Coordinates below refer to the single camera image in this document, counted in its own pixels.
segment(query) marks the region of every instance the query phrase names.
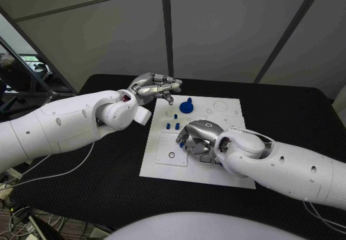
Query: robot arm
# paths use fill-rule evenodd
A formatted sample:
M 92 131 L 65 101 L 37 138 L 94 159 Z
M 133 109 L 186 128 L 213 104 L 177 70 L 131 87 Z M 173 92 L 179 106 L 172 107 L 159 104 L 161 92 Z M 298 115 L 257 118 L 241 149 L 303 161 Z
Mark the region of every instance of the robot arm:
M 154 98 L 164 98 L 172 105 L 170 90 L 179 92 L 182 83 L 179 79 L 146 73 L 128 89 L 58 100 L 0 123 L 0 173 L 30 159 L 79 149 L 125 129 L 133 120 L 146 125 L 151 113 L 141 105 Z
M 199 143 L 213 143 L 215 156 L 231 174 L 251 177 L 290 198 L 346 210 L 345 163 L 298 146 L 277 141 L 264 143 L 245 129 L 231 128 L 218 134 L 221 127 L 209 121 L 199 120 L 190 125 L 185 126 L 176 142 L 192 135 Z M 212 133 L 208 138 L 206 128 L 196 125 L 208 125 Z M 199 148 L 199 144 L 183 146 L 190 153 Z

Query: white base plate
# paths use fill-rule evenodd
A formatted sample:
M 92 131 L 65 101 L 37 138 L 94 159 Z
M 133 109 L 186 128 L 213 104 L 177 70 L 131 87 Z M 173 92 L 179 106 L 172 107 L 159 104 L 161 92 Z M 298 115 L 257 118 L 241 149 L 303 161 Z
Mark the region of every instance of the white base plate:
M 189 97 L 192 98 L 193 111 L 185 114 L 180 112 L 179 106 Z M 140 176 L 257 189 L 255 181 L 249 177 L 235 177 L 215 162 L 212 151 L 208 156 L 199 158 L 187 154 L 176 143 L 185 125 L 195 120 L 209 120 L 225 130 L 232 126 L 245 128 L 241 101 L 229 98 L 183 95 L 173 95 L 173 98 L 173 106 L 164 99 L 156 101 Z

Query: black textured mat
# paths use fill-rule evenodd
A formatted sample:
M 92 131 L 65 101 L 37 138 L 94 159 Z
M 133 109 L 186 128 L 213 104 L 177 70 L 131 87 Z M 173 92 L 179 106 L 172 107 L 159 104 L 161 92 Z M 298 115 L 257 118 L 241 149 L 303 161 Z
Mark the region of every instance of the black textured mat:
M 134 78 L 94 75 L 81 94 L 125 89 Z M 239 99 L 248 129 L 346 162 L 346 129 L 317 89 L 183 79 L 180 94 Z M 144 107 L 154 112 L 154 106 L 156 101 Z M 114 227 L 161 213 L 198 211 L 254 220 L 306 239 L 345 239 L 307 213 L 301 201 L 258 184 L 257 190 L 249 190 L 140 177 L 150 125 L 151 120 L 146 126 L 133 122 L 125 130 L 105 136 L 74 173 L 19 186 L 13 199 L 56 215 Z M 89 149 L 91 145 L 52 156 L 22 182 L 71 170 Z M 346 211 L 316 208 L 323 217 L 346 225 Z

